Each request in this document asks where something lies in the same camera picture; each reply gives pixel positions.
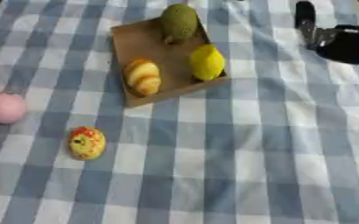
blue checkered tablecloth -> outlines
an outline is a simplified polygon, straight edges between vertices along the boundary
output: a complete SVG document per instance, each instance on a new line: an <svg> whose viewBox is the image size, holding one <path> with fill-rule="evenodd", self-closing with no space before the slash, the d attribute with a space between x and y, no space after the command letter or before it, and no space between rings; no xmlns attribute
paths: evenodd
<svg viewBox="0 0 359 224"><path fill-rule="evenodd" d="M109 28L175 2L1 3L0 90L29 112L0 125L0 223L359 224L359 66L305 50L295 0L189 1L232 79L123 108ZM357 23L313 2L321 26ZM106 134L99 159L67 154L80 125Z"/></svg>

cardboard tray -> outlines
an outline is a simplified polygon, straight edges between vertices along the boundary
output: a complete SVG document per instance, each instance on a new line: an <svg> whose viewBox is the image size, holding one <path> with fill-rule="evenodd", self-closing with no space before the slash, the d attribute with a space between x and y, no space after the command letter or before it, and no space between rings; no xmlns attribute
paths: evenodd
<svg viewBox="0 0 359 224"><path fill-rule="evenodd" d="M177 45L165 44L158 22L158 18L154 18L111 28L113 48L121 67L126 106L129 108L216 86L228 78L224 70L218 78L209 81L196 80L192 76L188 56L198 46L210 44L200 20L194 36ZM156 94L140 97L126 85L123 68L136 58L147 58L157 63L162 84Z"/></svg>

pink ball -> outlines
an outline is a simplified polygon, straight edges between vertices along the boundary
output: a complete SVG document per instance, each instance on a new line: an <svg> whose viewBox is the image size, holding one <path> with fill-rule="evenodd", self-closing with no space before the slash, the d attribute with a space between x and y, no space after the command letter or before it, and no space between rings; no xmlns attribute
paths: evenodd
<svg viewBox="0 0 359 224"><path fill-rule="evenodd" d="M19 94L0 92L0 123L14 123L25 116L27 106Z"/></svg>

yellow painted toy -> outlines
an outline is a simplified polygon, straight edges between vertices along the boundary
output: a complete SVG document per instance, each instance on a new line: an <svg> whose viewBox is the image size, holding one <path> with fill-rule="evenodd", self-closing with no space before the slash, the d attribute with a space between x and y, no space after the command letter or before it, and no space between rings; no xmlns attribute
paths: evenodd
<svg viewBox="0 0 359 224"><path fill-rule="evenodd" d="M93 127L80 126L70 133L69 149L71 154L81 160L95 159L106 148L106 137Z"/></svg>
<svg viewBox="0 0 359 224"><path fill-rule="evenodd" d="M226 60L214 45L202 45L190 55L190 64L194 77L202 81L210 81L218 77Z"/></svg>

